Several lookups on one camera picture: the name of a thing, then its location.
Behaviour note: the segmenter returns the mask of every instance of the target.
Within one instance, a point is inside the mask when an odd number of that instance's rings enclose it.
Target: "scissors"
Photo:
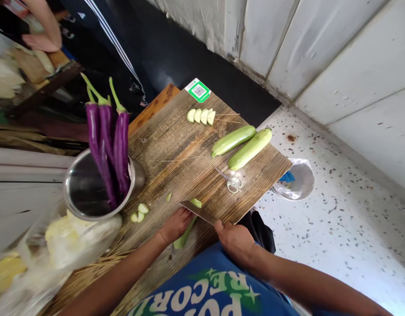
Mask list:
[[[239,191],[239,188],[243,186],[243,183],[239,178],[236,177],[230,178],[224,172],[221,172],[220,169],[218,169],[217,167],[214,167],[214,169],[217,170],[218,173],[221,174],[223,178],[227,180],[227,189],[229,189],[231,193],[233,194],[237,193]]]

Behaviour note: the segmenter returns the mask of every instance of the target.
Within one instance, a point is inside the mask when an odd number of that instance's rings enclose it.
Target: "terrazzo floor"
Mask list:
[[[270,127],[271,144],[289,158],[306,158],[315,189],[292,202],[265,194],[255,205],[275,236],[276,255],[326,272],[405,315],[405,205],[327,139],[286,108]]]

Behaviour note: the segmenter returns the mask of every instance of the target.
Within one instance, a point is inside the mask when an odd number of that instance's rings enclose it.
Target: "white lettering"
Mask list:
[[[243,273],[238,273],[239,276],[237,276],[236,272],[234,271],[229,271],[229,275],[232,278],[230,282],[230,286],[232,289],[236,291],[241,291],[241,290],[249,290],[249,287],[246,283],[246,275]]]
[[[198,316],[205,316],[205,312],[209,310],[210,316],[220,316],[219,304],[213,298],[207,300],[198,313]]]
[[[170,296],[174,291],[166,291],[164,293],[158,293],[154,296],[154,302],[150,305],[150,312],[165,312],[167,310],[167,303],[170,300]]]
[[[182,303],[179,302],[180,295],[183,293]],[[175,312],[180,312],[188,304],[190,295],[192,294],[192,288],[190,286],[185,286],[178,290],[172,297],[172,309]]]
[[[223,291],[227,290],[225,279],[224,279],[225,275],[226,275],[225,271],[213,273],[210,280],[213,281],[213,285],[216,287],[210,288],[211,295],[214,295],[215,293],[223,292]]]
[[[197,283],[195,283],[194,290],[198,287],[198,285],[201,285],[201,294],[198,296],[196,293],[193,293],[190,298],[191,304],[198,304],[200,301],[202,301],[205,294],[207,294],[209,281],[208,279],[199,280]]]
[[[184,316],[194,316],[196,312],[197,312],[196,309],[190,309],[185,313]]]
[[[230,312],[232,316],[242,316],[242,308],[240,306],[240,298],[242,295],[238,293],[230,294],[232,299],[232,303],[224,306],[223,310],[221,311],[221,316],[229,316]]]
[[[144,308],[147,306],[147,304],[148,304],[148,301],[149,300],[151,300],[152,299],[152,295],[151,296],[148,296],[147,298],[145,298],[144,300],[142,300],[141,302],[139,302],[138,304],[136,304],[135,306],[134,306],[134,308],[129,312],[129,314],[128,314],[128,316],[141,316],[142,315],[142,313],[143,313],[143,311],[144,311]],[[136,310],[136,308],[137,307],[140,307],[139,308],[139,310],[136,312],[136,314],[134,314],[134,312],[135,312],[135,310]]]

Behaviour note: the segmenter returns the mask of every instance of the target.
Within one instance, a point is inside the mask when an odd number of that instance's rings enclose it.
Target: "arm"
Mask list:
[[[154,260],[183,235],[192,217],[185,208],[176,210],[152,238],[87,287],[59,316],[110,315]]]
[[[59,25],[46,0],[24,0],[32,15],[41,23],[46,34],[24,34],[22,40],[34,50],[55,52],[62,47]]]
[[[359,316],[391,316],[347,284],[301,263],[275,256],[254,242],[246,227],[215,225],[230,257],[257,278],[274,286],[307,310],[322,309]]]

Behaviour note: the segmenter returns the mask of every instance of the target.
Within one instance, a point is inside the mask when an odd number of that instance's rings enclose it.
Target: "white stripes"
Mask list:
[[[118,42],[118,39],[114,35],[113,31],[111,30],[111,28],[110,28],[109,24],[107,23],[106,19],[104,18],[104,16],[101,14],[101,12],[98,9],[97,5],[94,3],[93,0],[85,0],[85,2],[93,10],[94,14],[97,16],[98,21],[100,22],[100,25],[101,25],[102,29],[104,30],[104,32],[106,33],[106,35],[108,36],[108,38],[110,39],[110,41],[112,42],[112,44],[114,45],[116,50],[118,51],[118,54],[119,54],[120,58],[123,60],[123,62],[125,63],[126,67],[128,67],[129,71],[133,74],[133,76],[140,83],[141,90],[142,90],[142,92],[144,92],[142,83],[140,82],[140,79],[136,75],[135,70],[133,69],[133,66],[132,66],[128,56],[126,55],[126,53],[123,50],[120,43]]]

